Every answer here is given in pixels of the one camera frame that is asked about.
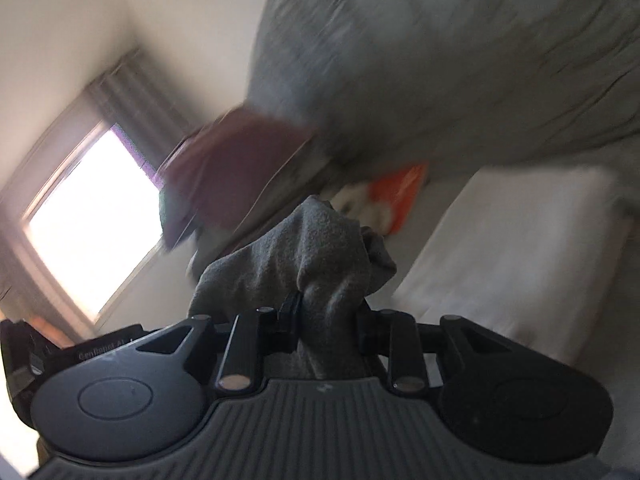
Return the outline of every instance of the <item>bright sunlight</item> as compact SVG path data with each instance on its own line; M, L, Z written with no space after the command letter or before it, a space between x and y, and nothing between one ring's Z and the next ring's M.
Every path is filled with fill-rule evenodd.
M158 190L111 130L31 219L43 262L91 320L161 237Z

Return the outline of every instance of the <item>gray cloth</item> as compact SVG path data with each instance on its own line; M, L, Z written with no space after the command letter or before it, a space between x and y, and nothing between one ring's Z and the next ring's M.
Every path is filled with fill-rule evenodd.
M207 267L190 315L232 320L243 310L278 307L287 294L300 290L298 352L270 356L265 374L365 377L372 370L356 348L354 314L363 298L395 272L396 264L379 235L309 197L263 237Z

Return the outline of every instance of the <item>orange package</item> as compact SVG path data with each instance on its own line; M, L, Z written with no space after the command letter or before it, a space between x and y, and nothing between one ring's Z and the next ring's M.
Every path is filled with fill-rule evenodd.
M419 164L388 174L369 184L369 198L374 202L388 203L393 212L389 234L397 233L404 224L427 177L427 170L427 164Z

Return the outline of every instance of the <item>gray curtain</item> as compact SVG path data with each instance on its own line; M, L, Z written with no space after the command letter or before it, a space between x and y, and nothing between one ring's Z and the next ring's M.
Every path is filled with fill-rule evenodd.
M87 92L106 120L120 127L121 131L116 132L126 136L122 140L148 173L155 173L184 136L199 124L177 91L139 48L91 82Z

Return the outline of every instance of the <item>metal pin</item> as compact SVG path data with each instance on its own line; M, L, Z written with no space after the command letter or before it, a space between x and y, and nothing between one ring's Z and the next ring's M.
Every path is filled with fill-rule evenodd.
M413 376L402 376L394 383L394 389L404 394L416 394L425 386L425 382L420 377Z
M238 392L247 389L251 384L251 379L246 375L232 374L222 377L218 385L228 392Z

